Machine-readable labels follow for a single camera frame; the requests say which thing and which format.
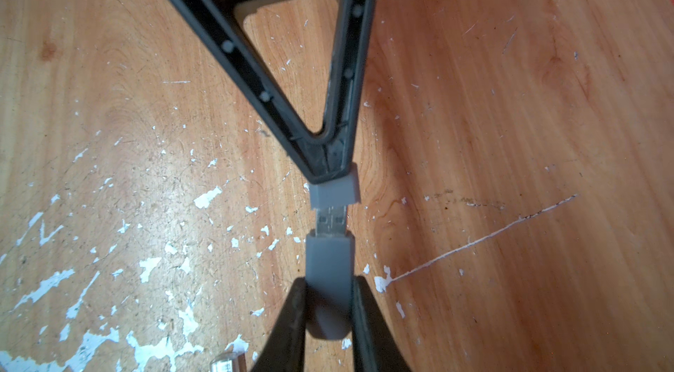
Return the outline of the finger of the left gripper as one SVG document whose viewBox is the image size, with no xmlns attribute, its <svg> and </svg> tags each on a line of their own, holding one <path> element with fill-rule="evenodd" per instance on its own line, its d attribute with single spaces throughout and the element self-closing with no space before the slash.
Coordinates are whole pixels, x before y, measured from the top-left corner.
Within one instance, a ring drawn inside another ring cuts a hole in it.
<svg viewBox="0 0 674 372">
<path fill-rule="evenodd" d="M 311 131 L 293 108 L 243 21 L 263 6 L 289 0 L 170 0 L 226 70 L 309 182 L 337 177 L 337 58 L 331 58 L 323 125 Z"/>
<path fill-rule="evenodd" d="M 376 1 L 339 0 L 324 128 L 318 136 L 318 180 L 344 176 L 353 159 Z"/>
</svg>

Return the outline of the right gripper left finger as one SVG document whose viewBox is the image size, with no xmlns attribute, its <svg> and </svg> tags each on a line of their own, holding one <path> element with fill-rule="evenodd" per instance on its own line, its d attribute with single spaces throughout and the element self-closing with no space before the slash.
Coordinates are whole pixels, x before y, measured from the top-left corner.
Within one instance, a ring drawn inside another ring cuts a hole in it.
<svg viewBox="0 0 674 372">
<path fill-rule="evenodd" d="M 305 370 L 306 282 L 298 277 L 272 328 L 270 337 L 251 368 L 258 371 Z"/>
</svg>

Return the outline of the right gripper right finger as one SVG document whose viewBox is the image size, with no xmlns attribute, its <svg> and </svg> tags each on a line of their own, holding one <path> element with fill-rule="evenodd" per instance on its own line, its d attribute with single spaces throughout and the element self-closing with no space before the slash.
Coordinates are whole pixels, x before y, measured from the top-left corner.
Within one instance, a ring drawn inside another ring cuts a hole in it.
<svg viewBox="0 0 674 372">
<path fill-rule="evenodd" d="M 351 324 L 354 371 L 411 371 L 363 276 L 353 279 Z"/>
</svg>

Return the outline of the grey usb drive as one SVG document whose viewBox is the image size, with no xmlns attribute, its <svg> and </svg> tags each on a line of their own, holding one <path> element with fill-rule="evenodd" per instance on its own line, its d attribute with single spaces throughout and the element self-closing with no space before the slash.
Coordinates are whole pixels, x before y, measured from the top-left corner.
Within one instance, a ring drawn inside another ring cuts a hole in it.
<svg viewBox="0 0 674 372">
<path fill-rule="evenodd" d="M 305 241 L 307 331 L 319 340 L 341 340 L 351 330 L 355 238 L 346 206 L 319 209 Z"/>
</svg>

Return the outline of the grey usb cap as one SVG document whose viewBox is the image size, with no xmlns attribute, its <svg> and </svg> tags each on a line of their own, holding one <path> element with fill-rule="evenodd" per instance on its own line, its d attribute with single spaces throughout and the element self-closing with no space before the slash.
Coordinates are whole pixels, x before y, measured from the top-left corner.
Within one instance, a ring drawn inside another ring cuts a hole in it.
<svg viewBox="0 0 674 372">
<path fill-rule="evenodd" d="M 358 166 L 352 163 L 343 177 L 320 184 L 310 184 L 312 210 L 323 210 L 361 203 Z"/>
</svg>

